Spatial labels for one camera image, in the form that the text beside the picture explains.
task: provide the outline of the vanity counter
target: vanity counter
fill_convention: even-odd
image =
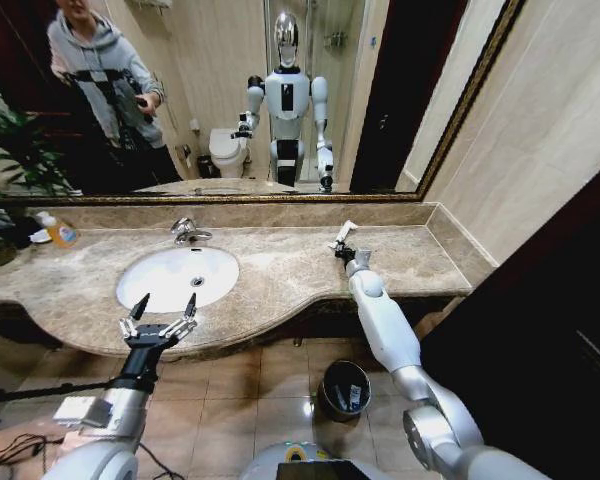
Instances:
[[[240,266],[238,281],[226,296],[198,309],[198,326],[165,357],[245,342],[313,302],[350,295],[342,260],[327,247],[339,227],[208,230],[213,238],[200,245],[233,254]],[[360,227],[349,241],[371,248],[372,268],[390,295],[465,296],[472,290],[424,225]],[[173,236],[166,229],[83,230],[70,249],[34,245],[0,267],[0,301],[22,304],[63,343],[126,356],[118,319],[128,311],[116,298],[118,280],[137,259],[170,248],[175,248]],[[141,323],[171,323],[177,317],[145,313]]]

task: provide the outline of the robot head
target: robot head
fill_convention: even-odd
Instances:
[[[291,68],[296,64],[296,53],[298,51],[298,25],[296,17],[289,13],[281,13],[276,19],[274,27],[280,65],[283,68]]]

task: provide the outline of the trash can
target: trash can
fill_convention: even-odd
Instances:
[[[218,178],[220,170],[211,161],[211,155],[200,155],[197,159],[200,178]]]
[[[330,419],[347,422],[360,416],[371,400],[371,384],[364,370],[349,360],[336,360],[318,387],[318,405]]]

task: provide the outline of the toilet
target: toilet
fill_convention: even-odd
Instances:
[[[211,161],[220,170],[222,178],[240,178],[244,170],[244,161],[249,149],[247,139],[231,138],[236,130],[231,128],[214,128],[209,139]]]

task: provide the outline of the person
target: person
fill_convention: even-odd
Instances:
[[[59,10],[47,30],[51,70],[77,86],[110,146],[102,172],[112,193],[180,180],[162,139],[156,109],[164,90],[131,43],[89,0],[56,0]]]

